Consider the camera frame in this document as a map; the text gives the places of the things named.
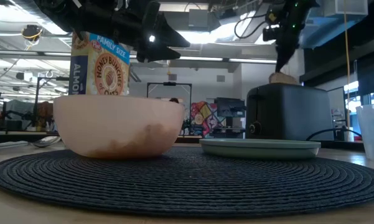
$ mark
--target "plate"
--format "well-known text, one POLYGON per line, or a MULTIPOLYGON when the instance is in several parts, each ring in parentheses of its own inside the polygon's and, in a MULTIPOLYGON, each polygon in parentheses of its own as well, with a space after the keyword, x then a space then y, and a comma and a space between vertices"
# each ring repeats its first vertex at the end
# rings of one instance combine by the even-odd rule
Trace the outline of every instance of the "plate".
POLYGON ((201 139, 207 154, 249 159, 310 159, 318 154, 319 142, 272 139, 201 139))

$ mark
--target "honey bunches of oats box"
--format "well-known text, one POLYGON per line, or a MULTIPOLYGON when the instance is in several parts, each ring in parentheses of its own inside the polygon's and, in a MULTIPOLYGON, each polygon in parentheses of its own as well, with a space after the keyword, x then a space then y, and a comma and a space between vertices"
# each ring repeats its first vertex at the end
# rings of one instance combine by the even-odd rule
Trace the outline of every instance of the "honey bunches of oats box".
POLYGON ((127 95, 130 53, 106 37, 82 35, 72 37, 69 95, 127 95))

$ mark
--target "cable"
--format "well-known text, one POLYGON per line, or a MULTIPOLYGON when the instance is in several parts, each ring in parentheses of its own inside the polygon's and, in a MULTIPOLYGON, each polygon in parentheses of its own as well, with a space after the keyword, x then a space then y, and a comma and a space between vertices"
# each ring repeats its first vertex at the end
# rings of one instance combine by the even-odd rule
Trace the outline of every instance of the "cable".
POLYGON ((263 24, 266 24, 267 22, 266 21, 263 21, 263 22, 260 22, 260 24, 248 35, 242 37, 242 36, 239 36, 237 33, 236 33, 236 27, 237 25, 241 22, 241 20, 239 22, 236 23, 235 27, 234 27, 234 34, 237 38, 239 39, 246 39, 248 37, 250 37, 251 35, 253 35, 263 24))
POLYGON ((351 132, 351 133, 354 133, 356 134, 357 136, 360 136, 362 138, 362 135, 358 132, 355 132, 355 131, 352 131, 350 129, 345 129, 345 128, 331 128, 331 129, 325 129, 325 130, 322 130, 322 131, 318 131, 314 134, 311 134, 307 139, 306 141, 310 141, 314 136, 318 135, 318 134, 322 134, 322 133, 325 133, 325 132, 329 132, 329 131, 342 131, 342 132, 347 132, 347 135, 351 132))
MULTIPOLYGON (((263 5, 263 3, 262 4, 260 4, 259 6, 258 6, 258 8, 256 9, 256 12, 258 12, 259 10, 260 10, 260 8, 261 8, 261 6, 263 5)), ((246 38, 248 38, 248 37, 250 37, 251 35, 253 35, 260 27, 261 27, 261 25, 263 25, 264 23, 266 23, 266 21, 263 21, 262 23, 260 23, 254 30, 253 30, 253 32, 251 32, 250 34, 248 34, 248 35, 246 35, 246 36, 239 36, 237 33, 236 33, 236 28, 238 27, 238 25, 239 25, 239 23, 241 23, 241 22, 243 22, 243 21, 245 21, 245 20, 247 20, 247 19, 254 19, 254 18, 260 18, 260 17, 264 17, 264 16, 266 16, 265 14, 263 14, 263 15, 258 15, 258 16, 256 16, 256 15, 254 15, 254 16, 249 16, 249 17, 245 17, 245 18, 243 18, 243 19, 241 19, 241 20, 239 20, 236 24, 235 24, 235 27, 234 27, 234 34, 235 34, 235 36, 237 37, 237 38, 239 38, 239 39, 246 39, 246 38)))
MULTIPOLYGON (((350 101, 350 56, 348 52, 348 34, 347 34, 347 13, 346 13, 346 0, 344 0, 344 34, 345 34, 345 43, 346 43, 346 58, 347 58, 347 129, 350 129, 350 107, 348 102, 350 101)), ((350 133, 347 133, 347 140, 350 138, 350 133)))
MULTIPOLYGON (((29 44, 26 48, 25 48, 25 51, 28 51, 33 45, 32 44, 29 44)), ((21 56, 19 56, 19 58, 11 65, 11 67, 9 67, 6 72, 4 72, 2 75, 0 75, 0 78, 5 76, 16 64, 17 62, 21 59, 21 56)))
POLYGON ((196 4, 196 3, 194 3, 194 2, 188 2, 187 5, 186 5, 185 8, 184 8, 184 12, 187 11, 187 7, 188 7, 189 4, 191 4, 191 3, 194 4, 194 5, 196 5, 199 9, 201 9, 200 6, 198 6, 198 4, 196 4))

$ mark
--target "black placemat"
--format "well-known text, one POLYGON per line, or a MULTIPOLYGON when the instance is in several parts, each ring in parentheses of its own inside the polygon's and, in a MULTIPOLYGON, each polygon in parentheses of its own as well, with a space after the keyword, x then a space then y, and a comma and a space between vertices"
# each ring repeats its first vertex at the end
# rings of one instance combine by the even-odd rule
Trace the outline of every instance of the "black placemat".
POLYGON ((147 160, 72 151, 0 162, 0 187, 48 203, 172 217, 265 217, 374 200, 374 170, 330 159, 252 161, 175 147, 147 160))

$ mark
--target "metal frame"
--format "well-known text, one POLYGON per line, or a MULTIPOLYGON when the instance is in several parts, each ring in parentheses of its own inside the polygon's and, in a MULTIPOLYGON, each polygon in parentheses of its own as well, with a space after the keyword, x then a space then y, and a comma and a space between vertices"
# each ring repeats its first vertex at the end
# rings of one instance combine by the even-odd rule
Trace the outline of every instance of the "metal frame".
POLYGON ((37 77, 37 85, 36 85, 36 96, 35 96, 35 105, 33 106, 33 120, 32 120, 32 125, 33 127, 35 126, 36 123, 36 118, 37 118, 37 104, 39 101, 39 90, 40 90, 40 81, 41 80, 57 80, 57 81, 68 81, 69 82, 69 77, 37 77))
POLYGON ((190 87, 189 91, 189 126, 191 127, 191 107, 192 107, 192 84, 191 83, 175 83, 175 82, 162 82, 162 83, 147 83, 147 98, 149 98, 149 86, 150 85, 164 85, 164 86, 177 86, 177 85, 187 85, 190 87))

